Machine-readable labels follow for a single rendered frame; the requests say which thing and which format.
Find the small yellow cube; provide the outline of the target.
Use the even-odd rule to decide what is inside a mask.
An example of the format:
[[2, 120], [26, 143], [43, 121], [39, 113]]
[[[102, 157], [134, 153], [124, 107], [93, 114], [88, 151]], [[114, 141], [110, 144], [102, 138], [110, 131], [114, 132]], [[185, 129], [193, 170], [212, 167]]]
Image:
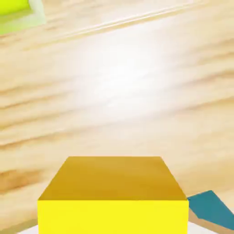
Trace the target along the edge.
[[161, 157], [72, 156], [38, 199], [38, 234], [187, 234], [188, 213]]

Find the large lime green box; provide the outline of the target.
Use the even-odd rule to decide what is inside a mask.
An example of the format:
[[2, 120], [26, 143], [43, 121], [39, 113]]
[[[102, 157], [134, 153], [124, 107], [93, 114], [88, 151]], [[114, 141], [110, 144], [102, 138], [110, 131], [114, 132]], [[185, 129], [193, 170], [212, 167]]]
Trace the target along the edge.
[[42, 0], [0, 0], [0, 35], [45, 22]]

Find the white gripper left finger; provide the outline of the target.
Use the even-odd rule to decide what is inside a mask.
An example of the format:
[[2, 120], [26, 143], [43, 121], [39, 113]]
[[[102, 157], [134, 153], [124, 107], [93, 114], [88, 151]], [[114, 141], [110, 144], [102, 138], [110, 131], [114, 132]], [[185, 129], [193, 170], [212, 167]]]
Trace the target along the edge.
[[38, 225], [32, 226], [28, 229], [22, 230], [17, 234], [38, 234]]

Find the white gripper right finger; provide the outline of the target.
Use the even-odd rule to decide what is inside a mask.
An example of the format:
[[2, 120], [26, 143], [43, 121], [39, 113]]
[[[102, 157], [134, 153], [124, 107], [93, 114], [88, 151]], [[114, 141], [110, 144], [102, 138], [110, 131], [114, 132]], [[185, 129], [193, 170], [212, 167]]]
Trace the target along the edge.
[[216, 231], [198, 222], [188, 221], [188, 234], [218, 234]]

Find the small teal cube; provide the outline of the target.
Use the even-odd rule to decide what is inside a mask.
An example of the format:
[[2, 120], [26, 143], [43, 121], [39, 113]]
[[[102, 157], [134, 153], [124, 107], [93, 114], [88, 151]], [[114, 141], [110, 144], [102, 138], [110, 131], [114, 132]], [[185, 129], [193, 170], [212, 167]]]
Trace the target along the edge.
[[234, 213], [212, 191], [188, 197], [189, 221], [219, 234], [234, 234]]

